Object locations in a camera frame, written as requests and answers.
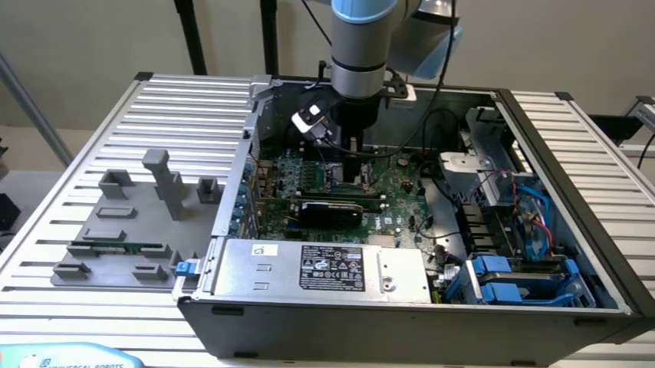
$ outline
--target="blue latch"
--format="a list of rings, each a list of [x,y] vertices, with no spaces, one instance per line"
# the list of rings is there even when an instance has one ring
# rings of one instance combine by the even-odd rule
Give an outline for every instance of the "blue latch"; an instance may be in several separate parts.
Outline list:
[[[176,276],[195,276],[196,275],[196,262],[180,261],[178,262],[178,267],[175,268]]]
[[[480,255],[472,260],[472,269],[476,274],[488,272],[512,273],[512,267],[506,257],[498,255]]]

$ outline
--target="slotted aluminum surface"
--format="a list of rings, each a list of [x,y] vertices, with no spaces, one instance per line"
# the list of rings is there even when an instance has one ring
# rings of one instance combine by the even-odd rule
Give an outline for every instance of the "slotted aluminum surface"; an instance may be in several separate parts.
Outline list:
[[[574,101],[512,93],[591,210],[655,295],[655,188]]]
[[[132,83],[0,255],[0,344],[102,343],[134,354],[147,366],[160,367],[288,365],[219,361],[210,356],[168,292],[54,287],[50,279],[52,265],[66,253],[66,242],[74,240],[99,199],[96,182],[107,168],[126,168],[135,180],[152,181],[139,161],[147,148],[163,147],[170,149],[170,165],[182,172],[184,182],[195,182],[200,175],[224,180],[231,167],[231,143],[250,112],[248,84],[248,79],[170,75]],[[594,345],[554,366],[652,366],[647,360],[655,360],[654,351],[655,333],[647,333],[622,346]]]

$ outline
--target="blue drive bracket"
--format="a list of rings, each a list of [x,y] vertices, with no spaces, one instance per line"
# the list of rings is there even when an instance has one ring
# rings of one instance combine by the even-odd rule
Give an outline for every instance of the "blue drive bracket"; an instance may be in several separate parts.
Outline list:
[[[512,273],[512,267],[506,257],[498,255],[480,255],[472,260],[472,268],[476,274],[491,272]]]

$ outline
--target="warning label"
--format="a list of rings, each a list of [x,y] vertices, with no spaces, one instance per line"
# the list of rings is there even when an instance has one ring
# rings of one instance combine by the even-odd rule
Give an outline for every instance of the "warning label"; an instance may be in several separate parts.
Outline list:
[[[366,291],[362,248],[303,245],[300,287],[306,290]]]

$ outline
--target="circuit board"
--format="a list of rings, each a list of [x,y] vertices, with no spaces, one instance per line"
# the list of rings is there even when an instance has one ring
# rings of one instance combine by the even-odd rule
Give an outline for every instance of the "circuit board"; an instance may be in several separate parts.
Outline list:
[[[419,246],[426,252],[431,251],[427,242],[423,246],[415,243],[415,226],[430,212],[420,185],[420,165],[411,161],[408,153],[366,164],[367,178],[358,178],[352,183],[340,181],[339,163],[304,160],[298,150],[287,150],[264,160],[263,195],[258,202],[262,239],[399,248]],[[298,206],[308,201],[360,205],[364,208],[362,225],[303,228],[295,213]]]

